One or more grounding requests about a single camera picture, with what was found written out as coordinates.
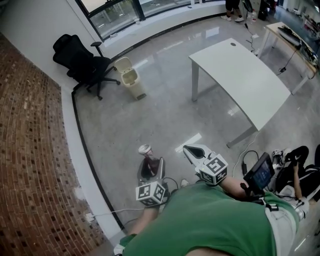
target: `table leg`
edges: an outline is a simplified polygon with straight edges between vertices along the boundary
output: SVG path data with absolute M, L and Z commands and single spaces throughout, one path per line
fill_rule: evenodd
M 199 66 L 192 61 L 192 101 L 198 99 Z
M 235 138 L 233 141 L 230 141 L 226 146 L 230 149 L 235 144 L 239 143 L 240 141 L 243 141 L 245 138 L 249 137 L 251 134 L 257 132 L 258 130 L 256 127 L 251 126 L 248 130 L 246 130 L 244 133 L 239 135 L 237 138 Z
M 263 52 L 263 50 L 264 50 L 264 48 L 265 48 L 265 46 L 266 46 L 266 42 L 267 42 L 267 40 L 268 40 L 268 37 L 269 37 L 269 30 L 267 29 L 266 31 L 265 31 L 265 34 L 264 34 L 264 38 L 263 38 L 263 41 L 262 41 L 262 44 L 261 44 L 261 47 L 260 47 L 260 51 L 259 51 L 259 53 L 258 53 L 258 58 L 260 59 L 261 58 L 261 54 L 262 54 L 262 52 Z
M 276 36 L 272 45 L 272 48 L 275 48 L 278 42 L 278 37 Z
M 308 81 L 308 74 L 305 74 L 305 77 L 303 78 L 303 80 L 296 86 L 296 88 L 293 89 L 293 91 L 291 92 L 292 95 L 295 95 L 296 92 L 306 83 L 306 81 Z

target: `desk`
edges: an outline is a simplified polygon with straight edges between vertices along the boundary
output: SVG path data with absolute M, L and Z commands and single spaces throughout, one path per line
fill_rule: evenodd
M 251 123 L 248 130 L 227 144 L 229 148 L 260 131 L 290 95 L 286 86 L 260 59 L 232 38 L 189 58 L 192 62 L 192 100 L 198 99 L 201 68 L 224 89 Z
M 260 51 L 259 51 L 259 54 L 258 54 L 258 58 L 259 59 L 261 58 L 262 52 L 263 52 L 263 50 L 264 50 L 264 48 L 266 46 L 266 42 L 268 40 L 268 37 L 269 37 L 270 33 L 275 37 L 275 41 L 273 43 L 273 47 L 276 47 L 278 39 L 280 39 L 282 42 L 284 42 L 288 47 L 290 47 L 292 49 L 292 53 L 296 50 L 296 48 L 291 43 L 289 43 L 286 39 L 284 39 L 279 34 L 278 27 L 282 27 L 283 25 L 285 25 L 283 22 L 278 22 L 278 23 L 274 23 L 274 24 L 270 24 L 270 25 L 266 26 L 265 35 L 264 35 L 264 38 L 263 38 L 263 41 L 262 41 L 262 45 L 260 47 Z M 305 41 L 303 41 L 303 42 L 307 45 L 307 47 L 309 47 L 309 49 L 311 49 L 311 47 Z M 306 58 L 300 53 L 300 51 L 297 50 L 295 52 L 295 55 L 298 55 L 304 61 L 305 69 L 302 72 L 302 74 L 303 74 L 302 81 L 291 92 L 293 95 L 305 84 L 306 81 L 308 81 L 309 72 L 307 72 L 307 70 L 311 71 L 310 77 L 313 77 L 314 74 L 317 72 L 317 69 L 315 68 L 315 66 L 313 66 L 308 60 L 306 60 Z

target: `floor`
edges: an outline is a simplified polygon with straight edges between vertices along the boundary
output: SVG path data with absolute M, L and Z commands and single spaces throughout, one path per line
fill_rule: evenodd
M 248 24 L 250 31 L 259 35 L 253 42 L 255 49 L 261 45 L 267 24 L 261 20 Z M 182 178 L 191 183 L 197 180 L 194 168 L 183 152 L 177 149 L 191 138 L 198 138 L 196 143 L 205 144 L 220 153 L 229 164 L 228 174 L 232 174 L 239 154 L 254 140 L 254 135 L 231 149 L 226 144 L 249 128 L 250 123 L 220 87 L 197 102 L 191 101 L 191 62 L 188 56 L 228 38 L 236 39 L 251 50 L 251 44 L 247 42 L 250 36 L 243 24 L 233 21 L 219 17 L 199 21 L 154 38 L 125 55 L 141 76 L 147 94 L 144 99 L 135 101 L 126 88 L 113 83 L 102 88 L 102 101 L 85 90 L 76 93 L 86 145 L 115 210 L 142 207 L 135 198 L 137 170 L 143 160 L 138 148 L 142 144 L 150 144 L 156 157 L 164 157 L 166 175 L 178 183 Z M 261 59 L 278 73 L 291 54 L 278 43 L 274 49 L 268 47 Z M 301 80 L 300 73 L 299 59 L 293 57 L 287 71 L 279 77 L 292 90 Z M 120 79 L 115 71 L 111 77 Z M 310 150 L 306 164 L 311 164 L 316 146 L 320 143 L 319 82 L 317 74 L 296 95 L 289 96 L 249 149 L 261 155 L 263 152 L 271 153 L 274 149 L 294 149 L 306 145 Z M 200 71 L 200 90 L 213 84 L 210 77 Z M 250 169 L 256 162 L 255 155 L 248 154 L 246 162 Z M 240 164 L 235 168 L 235 176 L 242 177 Z M 168 185 L 170 190 L 175 187 L 171 181 L 168 181 Z M 308 218 L 301 223 L 290 255 L 299 256 L 306 250 L 309 250 L 308 255 L 316 253 L 317 237 L 313 234 L 320 219 L 319 208 L 319 203 L 313 205 Z M 139 213 L 123 211 L 118 216 L 122 223 L 126 223 Z

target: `beige trash can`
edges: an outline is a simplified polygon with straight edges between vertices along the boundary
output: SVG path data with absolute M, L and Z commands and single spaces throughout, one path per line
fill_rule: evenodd
M 121 73 L 122 84 L 129 89 L 132 96 L 136 100 L 144 98 L 146 94 L 141 85 L 140 76 L 132 68 L 131 61 L 127 57 L 122 57 L 114 63 L 114 66 Z

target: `office chair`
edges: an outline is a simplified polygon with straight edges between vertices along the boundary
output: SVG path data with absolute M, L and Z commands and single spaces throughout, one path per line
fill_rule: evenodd
M 53 45 L 55 54 L 53 61 L 65 66 L 69 69 L 67 76 L 75 79 L 79 84 L 76 88 L 86 85 L 87 91 L 90 93 L 90 88 L 97 84 L 97 97 L 101 101 L 100 96 L 101 82 L 111 81 L 120 85 L 120 81 L 105 77 L 110 70 L 117 70 L 114 66 L 108 66 L 111 62 L 109 58 L 103 57 L 99 48 L 101 42 L 94 42 L 91 44 L 95 47 L 101 56 L 94 56 L 81 43 L 77 35 L 64 34 Z

